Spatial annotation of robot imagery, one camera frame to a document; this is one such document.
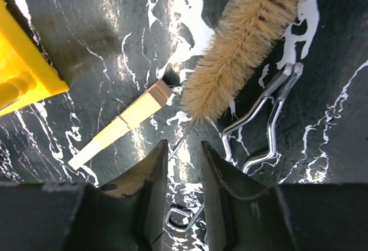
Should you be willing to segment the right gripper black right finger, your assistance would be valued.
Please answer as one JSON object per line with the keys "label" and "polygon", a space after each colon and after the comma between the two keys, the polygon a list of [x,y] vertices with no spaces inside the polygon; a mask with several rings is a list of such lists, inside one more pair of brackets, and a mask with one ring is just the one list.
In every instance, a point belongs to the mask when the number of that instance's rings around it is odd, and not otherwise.
{"label": "right gripper black right finger", "polygon": [[267,187],[201,143],[210,250],[366,250],[366,184]]}

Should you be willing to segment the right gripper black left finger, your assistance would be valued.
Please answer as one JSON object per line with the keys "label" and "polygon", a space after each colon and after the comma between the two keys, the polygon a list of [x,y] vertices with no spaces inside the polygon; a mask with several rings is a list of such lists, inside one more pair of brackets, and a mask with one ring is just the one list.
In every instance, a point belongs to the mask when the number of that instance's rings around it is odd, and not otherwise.
{"label": "right gripper black left finger", "polygon": [[2,250],[159,250],[168,143],[101,187],[1,184]]}

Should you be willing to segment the test tube brush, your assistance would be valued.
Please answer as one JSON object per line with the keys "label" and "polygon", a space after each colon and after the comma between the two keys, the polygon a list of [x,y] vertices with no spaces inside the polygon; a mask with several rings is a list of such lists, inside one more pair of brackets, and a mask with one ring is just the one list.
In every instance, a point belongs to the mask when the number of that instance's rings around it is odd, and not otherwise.
{"label": "test tube brush", "polygon": [[228,0],[208,48],[183,85],[189,126],[218,119],[296,19],[301,0]]}

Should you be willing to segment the yellow plastic test tube rack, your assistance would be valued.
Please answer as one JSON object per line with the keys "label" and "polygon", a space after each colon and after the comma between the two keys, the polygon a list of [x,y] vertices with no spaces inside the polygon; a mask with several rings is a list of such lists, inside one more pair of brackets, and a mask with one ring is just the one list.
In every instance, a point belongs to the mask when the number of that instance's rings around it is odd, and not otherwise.
{"label": "yellow plastic test tube rack", "polygon": [[1,0],[1,116],[69,91]]}

